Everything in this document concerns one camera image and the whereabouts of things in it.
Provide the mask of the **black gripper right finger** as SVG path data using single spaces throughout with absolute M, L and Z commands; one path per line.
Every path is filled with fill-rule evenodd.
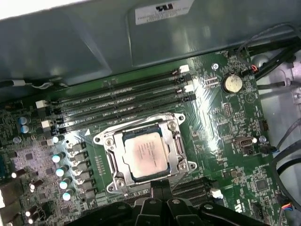
M 205 202 L 198 208 L 188 205 L 186 199 L 174 198 L 168 180 L 161 181 L 163 198 L 173 218 L 174 226 L 265 226 L 263 223 L 214 202 Z

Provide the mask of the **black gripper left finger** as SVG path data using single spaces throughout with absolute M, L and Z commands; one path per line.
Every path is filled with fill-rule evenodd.
M 134 207 L 114 202 L 76 219 L 66 226 L 159 226 L 163 210 L 165 181 L 151 181 L 150 197 L 137 199 Z

